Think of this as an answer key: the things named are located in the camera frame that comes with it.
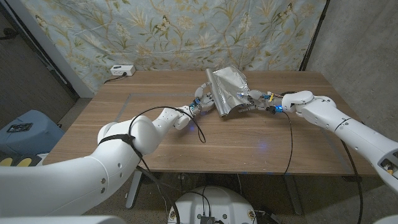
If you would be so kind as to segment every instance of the crumpled foil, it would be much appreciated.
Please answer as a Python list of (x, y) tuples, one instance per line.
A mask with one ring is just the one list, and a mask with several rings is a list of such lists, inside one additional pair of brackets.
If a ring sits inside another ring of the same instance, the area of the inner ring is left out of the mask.
[(221, 117), (228, 115), (235, 106), (250, 104), (246, 77), (234, 66), (215, 72), (208, 68), (206, 76), (211, 82), (211, 93)]

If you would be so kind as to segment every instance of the blue bin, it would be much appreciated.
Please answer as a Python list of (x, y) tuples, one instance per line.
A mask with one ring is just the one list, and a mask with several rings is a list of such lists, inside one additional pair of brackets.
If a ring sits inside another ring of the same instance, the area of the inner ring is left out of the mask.
[[(32, 125), (27, 131), (8, 132), (14, 124), (29, 123)], [(48, 153), (63, 134), (62, 129), (45, 114), (30, 110), (0, 130), (0, 151), (9, 155)]]

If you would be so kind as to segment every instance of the floral curtain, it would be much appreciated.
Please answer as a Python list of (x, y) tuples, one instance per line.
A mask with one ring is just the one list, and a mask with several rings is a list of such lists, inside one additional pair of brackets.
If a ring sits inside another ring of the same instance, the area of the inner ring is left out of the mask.
[(298, 70), (326, 0), (21, 0), (97, 92), (137, 70)]

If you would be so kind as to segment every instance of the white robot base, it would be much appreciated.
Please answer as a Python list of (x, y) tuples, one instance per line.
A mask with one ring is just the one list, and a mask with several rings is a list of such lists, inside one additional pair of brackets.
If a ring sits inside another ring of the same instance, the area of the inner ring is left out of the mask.
[[(175, 202), (180, 214), (181, 224), (257, 223), (257, 220), (254, 220), (254, 209), (244, 197), (225, 187), (207, 186), (204, 193), (203, 188), (204, 187), (199, 187), (191, 192), (186, 192)], [(206, 199), (202, 198), (201, 194), (208, 199), (210, 209)], [(177, 223), (173, 208), (171, 208), (169, 212), (167, 221), (168, 223)]]

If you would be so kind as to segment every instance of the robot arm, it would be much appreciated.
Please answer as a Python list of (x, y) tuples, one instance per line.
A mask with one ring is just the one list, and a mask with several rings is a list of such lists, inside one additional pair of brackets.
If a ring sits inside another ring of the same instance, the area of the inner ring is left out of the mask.
[[(154, 152), (170, 128), (182, 129), (190, 121), (181, 111), (195, 115), (213, 107), (211, 94), (195, 100), (207, 105), (165, 108), (154, 121), (137, 117), (131, 129), (135, 148), (142, 154)], [(131, 121), (105, 125), (98, 142), (127, 134)], [(139, 162), (128, 143), (111, 139), (86, 157), (38, 167), (1, 167), (0, 217), (80, 215), (115, 193)]]
[(267, 110), (273, 114), (295, 112), (308, 122), (335, 133), (368, 160), (381, 179), (398, 194), (398, 142), (350, 118), (336, 108), (331, 98), (314, 96), (310, 91), (281, 96), (251, 90), (248, 100), (251, 104), (239, 112), (252, 109)]

